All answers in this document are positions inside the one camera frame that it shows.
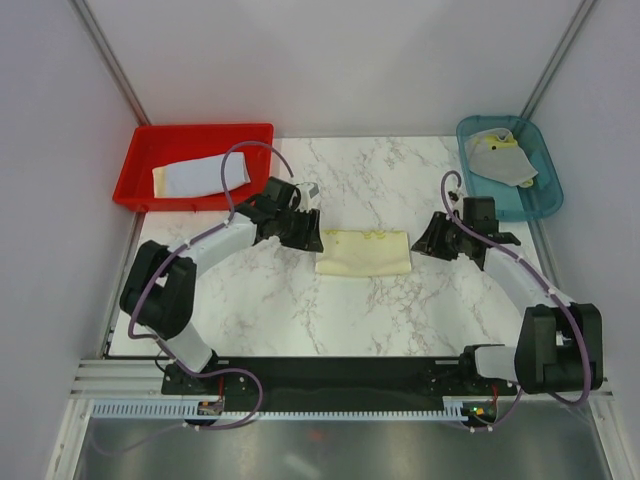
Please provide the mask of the grey white towel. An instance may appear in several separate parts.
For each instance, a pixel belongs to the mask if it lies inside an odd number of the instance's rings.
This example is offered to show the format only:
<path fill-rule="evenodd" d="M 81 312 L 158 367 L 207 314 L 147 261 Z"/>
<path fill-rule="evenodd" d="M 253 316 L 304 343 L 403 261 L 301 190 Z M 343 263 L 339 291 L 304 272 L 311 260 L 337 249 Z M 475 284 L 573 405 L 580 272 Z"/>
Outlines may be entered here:
<path fill-rule="evenodd" d="M 470 171 L 483 178 L 517 187 L 538 175 L 509 129 L 478 132 L 464 142 L 464 148 Z"/>

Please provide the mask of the aluminium frame post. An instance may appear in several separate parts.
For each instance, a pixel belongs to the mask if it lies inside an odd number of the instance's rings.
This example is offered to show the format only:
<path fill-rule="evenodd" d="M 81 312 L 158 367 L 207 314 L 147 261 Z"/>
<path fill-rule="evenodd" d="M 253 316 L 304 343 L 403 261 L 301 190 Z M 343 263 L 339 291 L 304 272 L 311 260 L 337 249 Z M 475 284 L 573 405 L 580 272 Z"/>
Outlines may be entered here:
<path fill-rule="evenodd" d="M 85 0 L 69 0 L 69 5 L 87 33 L 91 43 L 98 52 L 117 90 L 122 95 L 125 103 L 134 115 L 139 126 L 151 124 L 147 113 L 135 93 L 131 82 L 121 66 L 113 48 L 111 47 L 103 29 L 101 28 L 89 2 Z"/>
<path fill-rule="evenodd" d="M 556 44 L 550 58 L 542 70 L 536 84 L 528 97 L 520 117 L 531 120 L 542 103 L 542 100 L 559 73 L 569 52 L 588 23 L 591 15 L 600 4 L 599 0 L 581 0 L 566 26 L 560 40 Z"/>

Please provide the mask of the right aluminium frame post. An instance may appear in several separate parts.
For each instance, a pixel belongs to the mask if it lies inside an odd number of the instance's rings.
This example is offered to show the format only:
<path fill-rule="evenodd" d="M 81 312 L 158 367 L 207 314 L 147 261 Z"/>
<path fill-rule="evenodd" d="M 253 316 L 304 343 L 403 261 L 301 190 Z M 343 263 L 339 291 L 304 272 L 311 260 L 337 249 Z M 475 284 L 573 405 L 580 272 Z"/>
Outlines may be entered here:
<path fill-rule="evenodd" d="M 588 23 L 591 15 L 600 4 L 599 0 L 581 0 L 566 26 L 560 40 L 556 44 L 550 58 L 542 70 L 536 84 L 528 97 L 520 117 L 531 120 L 542 103 L 542 100 L 559 73 L 569 52 Z"/>

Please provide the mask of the teal plastic basket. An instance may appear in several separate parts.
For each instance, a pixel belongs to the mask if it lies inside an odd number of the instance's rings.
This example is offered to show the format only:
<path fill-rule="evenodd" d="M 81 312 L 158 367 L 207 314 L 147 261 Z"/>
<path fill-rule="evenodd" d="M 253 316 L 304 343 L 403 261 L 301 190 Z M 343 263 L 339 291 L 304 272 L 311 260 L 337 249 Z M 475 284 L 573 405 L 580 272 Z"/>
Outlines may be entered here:
<path fill-rule="evenodd" d="M 546 218 L 559 210 L 564 194 L 544 137 L 532 122 L 517 116 L 469 116 L 456 127 L 461 171 L 471 196 L 495 200 L 501 221 Z M 508 158 L 525 158 L 532 177 L 507 185 L 479 175 L 480 160 L 507 151 Z"/>

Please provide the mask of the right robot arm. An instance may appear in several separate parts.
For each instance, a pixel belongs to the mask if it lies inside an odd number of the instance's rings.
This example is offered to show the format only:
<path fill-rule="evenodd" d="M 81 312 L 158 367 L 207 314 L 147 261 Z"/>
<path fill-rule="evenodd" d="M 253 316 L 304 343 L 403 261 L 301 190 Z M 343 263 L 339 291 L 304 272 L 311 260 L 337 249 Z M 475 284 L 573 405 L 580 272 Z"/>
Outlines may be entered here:
<path fill-rule="evenodd" d="M 433 214 L 412 251 L 453 261 L 464 255 L 493 279 L 522 316 L 517 343 L 474 345 L 457 370 L 458 385 L 480 394 L 500 379 L 528 394 L 577 392 L 582 398 L 604 381 L 602 316 L 577 303 L 534 267 L 519 239 L 502 232 L 491 197 L 465 197 L 460 209 Z"/>

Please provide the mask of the pale yellow patterned towel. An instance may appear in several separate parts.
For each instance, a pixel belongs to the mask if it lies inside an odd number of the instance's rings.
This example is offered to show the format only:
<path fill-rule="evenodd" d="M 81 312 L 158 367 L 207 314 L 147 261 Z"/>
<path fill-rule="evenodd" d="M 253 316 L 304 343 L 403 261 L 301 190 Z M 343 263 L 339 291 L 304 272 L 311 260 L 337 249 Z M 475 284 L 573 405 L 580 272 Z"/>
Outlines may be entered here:
<path fill-rule="evenodd" d="M 316 255 L 319 275 L 350 278 L 406 275 L 412 270 L 404 231 L 323 230 L 324 251 Z"/>

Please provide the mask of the red plastic tray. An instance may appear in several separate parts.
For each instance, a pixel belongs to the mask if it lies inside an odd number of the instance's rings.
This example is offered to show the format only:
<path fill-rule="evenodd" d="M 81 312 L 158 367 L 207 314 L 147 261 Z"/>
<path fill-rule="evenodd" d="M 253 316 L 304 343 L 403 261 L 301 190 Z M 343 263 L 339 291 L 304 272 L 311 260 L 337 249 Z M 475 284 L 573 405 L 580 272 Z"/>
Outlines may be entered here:
<path fill-rule="evenodd" d="M 222 193 L 197 198 L 157 198 L 152 170 L 169 164 L 224 154 L 243 141 L 272 144 L 270 123 L 142 126 L 134 131 L 117 181 L 113 201 L 133 212 L 223 211 Z"/>

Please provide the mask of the light blue towel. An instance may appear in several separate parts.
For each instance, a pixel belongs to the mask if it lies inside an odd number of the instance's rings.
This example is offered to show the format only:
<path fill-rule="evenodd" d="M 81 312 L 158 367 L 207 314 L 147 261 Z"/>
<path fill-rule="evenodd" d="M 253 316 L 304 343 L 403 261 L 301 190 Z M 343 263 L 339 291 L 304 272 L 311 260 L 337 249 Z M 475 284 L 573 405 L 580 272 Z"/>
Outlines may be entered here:
<path fill-rule="evenodd" d="M 222 160 L 224 154 L 172 163 L 166 167 L 165 198 L 197 198 L 224 192 Z M 229 191 L 250 182 L 245 155 L 231 153 L 225 164 Z"/>

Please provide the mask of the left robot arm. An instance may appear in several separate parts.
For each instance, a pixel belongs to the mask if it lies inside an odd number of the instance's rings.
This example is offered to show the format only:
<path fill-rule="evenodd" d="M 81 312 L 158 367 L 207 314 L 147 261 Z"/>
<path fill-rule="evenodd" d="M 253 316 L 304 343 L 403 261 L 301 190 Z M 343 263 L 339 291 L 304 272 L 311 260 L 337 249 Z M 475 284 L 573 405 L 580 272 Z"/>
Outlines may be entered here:
<path fill-rule="evenodd" d="M 258 243 L 276 238 L 283 247 L 313 253 L 324 251 L 320 238 L 319 187 L 297 185 L 271 177 L 264 190 L 232 208 L 221 224 L 172 248 L 143 243 L 119 299 L 130 316 L 129 335 L 143 335 L 167 349 L 185 367 L 184 382 L 197 394 L 213 391 L 219 371 L 210 364 L 215 352 L 192 323 L 198 278 L 223 260 Z"/>

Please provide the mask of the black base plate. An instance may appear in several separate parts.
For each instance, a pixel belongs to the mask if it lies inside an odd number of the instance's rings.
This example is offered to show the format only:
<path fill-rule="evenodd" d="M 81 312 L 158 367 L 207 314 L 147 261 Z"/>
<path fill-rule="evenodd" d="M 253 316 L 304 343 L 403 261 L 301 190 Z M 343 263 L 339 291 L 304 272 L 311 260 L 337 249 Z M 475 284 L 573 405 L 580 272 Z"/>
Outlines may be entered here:
<path fill-rule="evenodd" d="M 164 395 L 222 394 L 251 410 L 270 407 L 424 407 L 446 397 L 505 397 L 514 386 L 484 379 L 457 357 L 219 357 L 221 376 L 198 379 L 166 366 Z"/>

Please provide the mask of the left aluminium frame post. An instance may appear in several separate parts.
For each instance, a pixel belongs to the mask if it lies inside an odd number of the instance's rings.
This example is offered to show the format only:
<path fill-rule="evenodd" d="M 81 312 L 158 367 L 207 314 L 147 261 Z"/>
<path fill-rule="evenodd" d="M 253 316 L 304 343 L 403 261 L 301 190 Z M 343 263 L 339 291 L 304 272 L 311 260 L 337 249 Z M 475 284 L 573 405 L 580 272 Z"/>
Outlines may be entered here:
<path fill-rule="evenodd" d="M 69 0 L 69 5 L 87 33 L 91 43 L 98 52 L 117 90 L 122 95 L 125 103 L 134 115 L 139 126 L 151 124 L 147 113 L 135 93 L 131 82 L 121 66 L 113 48 L 111 47 L 103 29 L 101 28 L 89 2 L 85 0 Z"/>

